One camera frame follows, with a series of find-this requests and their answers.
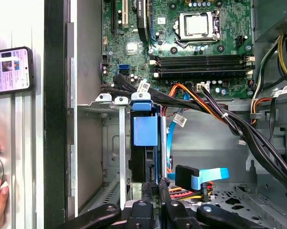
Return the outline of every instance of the yellow wire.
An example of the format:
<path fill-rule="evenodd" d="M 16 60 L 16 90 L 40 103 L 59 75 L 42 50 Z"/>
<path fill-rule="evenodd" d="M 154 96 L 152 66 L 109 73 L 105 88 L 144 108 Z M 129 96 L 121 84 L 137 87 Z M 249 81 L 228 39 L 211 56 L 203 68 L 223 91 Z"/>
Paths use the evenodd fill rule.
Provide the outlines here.
<path fill-rule="evenodd" d="M 287 75 L 287 67 L 286 67 L 286 64 L 283 58 L 283 42 L 284 42 L 283 39 L 284 39 L 284 36 L 282 35 L 278 42 L 278 55 L 279 55 L 279 61 L 280 61 L 281 67 L 283 71 L 285 72 L 285 74 Z"/>
<path fill-rule="evenodd" d="M 179 200 L 188 200 L 188 199 L 201 199 L 203 198 L 203 196 L 193 196 L 193 197 L 185 197 L 183 199 L 179 199 Z"/>

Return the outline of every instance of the red wire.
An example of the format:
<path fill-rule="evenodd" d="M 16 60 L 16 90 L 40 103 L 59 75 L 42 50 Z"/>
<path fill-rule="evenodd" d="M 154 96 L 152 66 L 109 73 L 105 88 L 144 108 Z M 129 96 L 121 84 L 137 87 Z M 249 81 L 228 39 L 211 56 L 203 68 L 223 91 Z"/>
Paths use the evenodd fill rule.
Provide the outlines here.
<path fill-rule="evenodd" d="M 173 194 L 171 195 L 172 198 L 179 198 L 179 197 L 186 197 L 188 195 L 191 195 L 193 192 L 186 192 L 186 193 L 182 193 L 182 194 Z"/>

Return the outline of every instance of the pcie slot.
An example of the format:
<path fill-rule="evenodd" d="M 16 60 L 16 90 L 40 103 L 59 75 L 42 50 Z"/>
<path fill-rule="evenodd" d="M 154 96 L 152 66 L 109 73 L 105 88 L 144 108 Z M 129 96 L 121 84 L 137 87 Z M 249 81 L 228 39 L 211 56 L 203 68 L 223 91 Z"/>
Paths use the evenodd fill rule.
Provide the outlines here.
<path fill-rule="evenodd" d="M 111 2 L 111 32 L 114 34 L 114 37 L 117 37 L 117 0 L 112 0 Z"/>
<path fill-rule="evenodd" d="M 122 0 L 122 26 L 128 28 L 128 0 Z"/>

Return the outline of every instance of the sticker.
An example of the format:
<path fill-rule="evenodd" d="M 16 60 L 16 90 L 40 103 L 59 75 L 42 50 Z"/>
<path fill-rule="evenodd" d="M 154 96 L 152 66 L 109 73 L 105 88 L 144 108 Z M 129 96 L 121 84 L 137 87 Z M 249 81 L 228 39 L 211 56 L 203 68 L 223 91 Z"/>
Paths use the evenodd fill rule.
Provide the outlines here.
<path fill-rule="evenodd" d="M 173 119 L 173 122 L 177 123 L 181 127 L 185 126 L 186 121 L 187 121 L 187 119 L 180 114 L 176 114 L 174 119 Z"/>
<path fill-rule="evenodd" d="M 158 25 L 165 25 L 166 24 L 166 18 L 157 18 L 157 24 Z"/>
<path fill-rule="evenodd" d="M 238 144 L 239 144 L 239 145 L 242 145 L 242 146 L 245 146 L 245 145 L 246 145 L 246 141 L 239 140 L 239 141 L 238 141 Z"/>
<path fill-rule="evenodd" d="M 276 91 L 273 98 L 277 98 L 278 96 L 280 96 L 282 90 Z"/>
<path fill-rule="evenodd" d="M 151 84 L 144 82 L 143 80 L 140 81 L 137 92 L 148 92 L 149 87 L 151 86 Z"/>
<path fill-rule="evenodd" d="M 282 89 L 282 92 L 280 94 L 287 94 L 287 86 L 285 86 L 283 89 Z"/>

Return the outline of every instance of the screw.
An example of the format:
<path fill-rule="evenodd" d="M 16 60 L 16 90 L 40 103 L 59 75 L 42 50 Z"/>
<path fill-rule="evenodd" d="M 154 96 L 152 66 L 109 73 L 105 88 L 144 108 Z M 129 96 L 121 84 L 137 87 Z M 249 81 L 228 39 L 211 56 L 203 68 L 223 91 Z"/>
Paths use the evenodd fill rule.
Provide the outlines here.
<path fill-rule="evenodd" d="M 114 210 L 116 210 L 114 207 L 109 207 L 106 209 L 106 211 L 114 211 Z"/>
<path fill-rule="evenodd" d="M 174 207 L 176 207 L 176 206 L 178 206 L 178 202 L 172 201 L 172 202 L 171 202 L 171 205 L 174 206 Z"/>
<path fill-rule="evenodd" d="M 207 211 L 207 212 L 211 212 L 212 211 L 212 208 L 211 207 L 203 207 L 202 209 L 204 209 L 204 211 Z"/>

